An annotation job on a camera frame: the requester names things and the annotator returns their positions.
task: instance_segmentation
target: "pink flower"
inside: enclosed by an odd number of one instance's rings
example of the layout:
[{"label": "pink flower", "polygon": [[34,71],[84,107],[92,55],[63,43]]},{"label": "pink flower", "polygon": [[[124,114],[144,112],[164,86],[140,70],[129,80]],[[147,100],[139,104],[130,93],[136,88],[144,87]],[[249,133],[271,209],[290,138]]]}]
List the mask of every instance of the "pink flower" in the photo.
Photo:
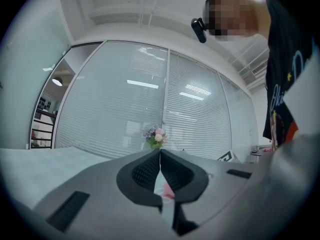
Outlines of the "pink flower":
[{"label": "pink flower", "polygon": [[154,136],[154,139],[157,141],[157,142],[160,142],[162,141],[162,135],[157,133],[155,136]]},{"label": "pink flower", "polygon": [[155,130],[155,134],[160,134],[160,135],[162,135],[162,134],[164,134],[164,133],[165,133],[165,131],[162,130],[161,128],[158,128],[158,129]]},{"label": "pink flower", "polygon": [[169,186],[168,182],[164,183],[163,185],[163,196],[167,197],[169,199],[174,199],[175,198],[175,193],[172,191],[171,187]]}]

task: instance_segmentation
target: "black earpiece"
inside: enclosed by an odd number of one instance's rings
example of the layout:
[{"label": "black earpiece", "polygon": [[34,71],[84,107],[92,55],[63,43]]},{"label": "black earpiece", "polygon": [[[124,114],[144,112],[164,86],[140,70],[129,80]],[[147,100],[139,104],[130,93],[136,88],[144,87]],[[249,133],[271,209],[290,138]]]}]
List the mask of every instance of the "black earpiece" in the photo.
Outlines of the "black earpiece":
[{"label": "black earpiece", "polygon": [[193,18],[191,21],[191,27],[195,32],[196,37],[199,39],[200,43],[205,43],[207,41],[207,37],[204,32],[207,30],[207,28],[202,18]]}]

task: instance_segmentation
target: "ceiling pipe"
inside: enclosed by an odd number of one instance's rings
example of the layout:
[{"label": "ceiling pipe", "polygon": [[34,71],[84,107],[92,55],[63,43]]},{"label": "ceiling pipe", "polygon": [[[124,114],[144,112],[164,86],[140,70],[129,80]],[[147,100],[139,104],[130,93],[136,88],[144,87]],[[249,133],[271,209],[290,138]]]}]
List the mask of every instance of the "ceiling pipe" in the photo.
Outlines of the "ceiling pipe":
[{"label": "ceiling pipe", "polygon": [[243,69],[241,69],[238,73],[240,74],[243,70],[245,70],[252,62],[254,62],[256,59],[258,59],[262,54],[264,54],[264,52],[266,51],[266,50],[268,50],[269,48],[267,47],[267,48],[265,48],[264,50],[263,50],[263,52],[261,52],[257,57],[255,57],[253,60],[251,60],[251,62],[248,64],[248,65],[246,65]]},{"label": "ceiling pipe", "polygon": [[140,25],[140,28],[141,28],[141,25],[142,25],[142,21],[144,19],[143,7],[145,6],[145,2],[146,2],[146,0],[142,0],[141,4],[140,4],[140,15],[139,15],[139,21],[138,21],[138,24]]},{"label": "ceiling pipe", "polygon": [[155,10],[156,10],[156,2],[157,2],[157,0],[153,1],[153,6],[152,6],[152,11],[151,11],[151,14],[150,14],[150,17],[149,17],[148,27],[150,27],[151,20],[152,20],[152,15],[154,15]]},{"label": "ceiling pipe", "polygon": [[255,75],[252,71],[255,70],[256,68],[260,67],[261,64],[263,64],[263,63],[265,63],[265,62],[267,62],[267,61],[268,61],[267,58],[264,59],[261,63],[259,63],[259,64],[258,64],[257,66],[255,66],[253,69],[251,69],[251,70],[249,70],[248,72],[246,72],[246,73],[244,73],[243,75],[241,75],[241,77],[244,78],[244,77],[247,76],[248,74],[252,74],[252,75],[254,75],[255,78],[258,78],[261,73],[259,73],[258,75]]},{"label": "ceiling pipe", "polygon": [[252,45],[250,45],[248,49],[246,49],[243,53],[241,53],[239,57],[236,57],[235,60],[232,61],[230,64],[232,65],[233,63],[235,63],[236,61],[238,61],[241,57],[243,57],[243,55],[244,55],[247,51],[249,51],[257,42],[258,42],[258,40],[255,40],[255,42],[254,42]]},{"label": "ceiling pipe", "polygon": [[260,86],[260,85],[263,85],[264,82],[265,82],[265,78],[266,78],[265,75],[260,76],[257,80],[255,80],[255,81],[253,81],[252,83],[248,84],[248,85],[246,86],[246,88],[247,88],[248,90],[252,90],[252,89],[255,88],[255,87],[258,87],[258,86]]}]

